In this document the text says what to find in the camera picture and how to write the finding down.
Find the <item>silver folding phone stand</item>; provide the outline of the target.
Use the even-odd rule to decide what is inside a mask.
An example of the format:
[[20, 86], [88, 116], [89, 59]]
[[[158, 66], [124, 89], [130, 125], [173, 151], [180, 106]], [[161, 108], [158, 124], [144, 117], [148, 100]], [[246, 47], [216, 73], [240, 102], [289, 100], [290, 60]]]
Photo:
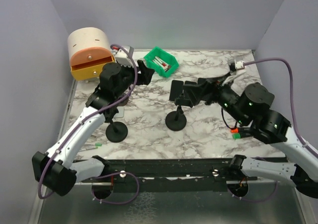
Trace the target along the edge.
[[124, 117], [124, 111], [125, 107], [123, 106], [118, 106], [117, 107], [118, 113], [115, 115], [116, 118], [123, 118]]

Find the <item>black tall phone stand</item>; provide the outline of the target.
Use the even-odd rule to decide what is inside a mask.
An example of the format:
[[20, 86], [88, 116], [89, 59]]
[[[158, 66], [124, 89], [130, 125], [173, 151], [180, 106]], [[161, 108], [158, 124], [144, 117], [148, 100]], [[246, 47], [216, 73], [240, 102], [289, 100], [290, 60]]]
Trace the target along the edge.
[[183, 130], [187, 124], [187, 118], [182, 107], [192, 108], [193, 104], [183, 92], [175, 99], [174, 104], [176, 105], [176, 110], [167, 114], [165, 124], [170, 130], [177, 132]]

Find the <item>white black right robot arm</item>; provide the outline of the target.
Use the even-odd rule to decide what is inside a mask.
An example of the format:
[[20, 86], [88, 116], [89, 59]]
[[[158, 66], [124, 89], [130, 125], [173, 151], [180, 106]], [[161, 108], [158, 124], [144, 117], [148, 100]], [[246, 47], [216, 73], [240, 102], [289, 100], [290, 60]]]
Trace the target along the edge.
[[234, 180], [264, 177], [285, 182], [302, 194], [318, 197], [318, 151], [296, 133], [296, 127], [281, 113], [272, 110], [274, 95], [256, 82], [236, 94], [227, 75], [207, 78], [200, 84], [185, 84], [184, 92], [193, 106], [201, 100], [206, 105], [219, 104], [258, 141], [280, 150], [288, 162], [277, 163], [235, 155], [228, 168]]

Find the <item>black phone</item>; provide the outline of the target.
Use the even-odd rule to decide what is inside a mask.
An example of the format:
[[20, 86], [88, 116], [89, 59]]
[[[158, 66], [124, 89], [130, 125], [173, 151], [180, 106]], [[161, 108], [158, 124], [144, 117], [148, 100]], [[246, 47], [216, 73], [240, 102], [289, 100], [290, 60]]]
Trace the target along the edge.
[[171, 82], [171, 88], [170, 88], [170, 95], [169, 95], [169, 101], [174, 102], [176, 98], [180, 96], [182, 93], [184, 82], [181, 80], [173, 80]]

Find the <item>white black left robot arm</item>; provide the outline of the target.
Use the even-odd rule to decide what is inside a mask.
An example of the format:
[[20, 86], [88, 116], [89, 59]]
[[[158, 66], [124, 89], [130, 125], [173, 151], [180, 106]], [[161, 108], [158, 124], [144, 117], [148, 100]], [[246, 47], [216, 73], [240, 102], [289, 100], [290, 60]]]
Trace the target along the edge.
[[95, 156], [83, 164], [74, 164], [73, 161], [92, 133], [117, 113], [118, 104], [128, 98], [136, 85], [148, 85], [154, 72], [142, 60], [132, 67], [115, 62], [103, 66], [99, 84], [78, 119], [45, 153], [38, 151], [32, 157], [40, 199], [44, 199], [42, 186], [64, 196], [82, 180], [94, 177], [102, 182], [108, 179], [110, 170], [104, 159]]

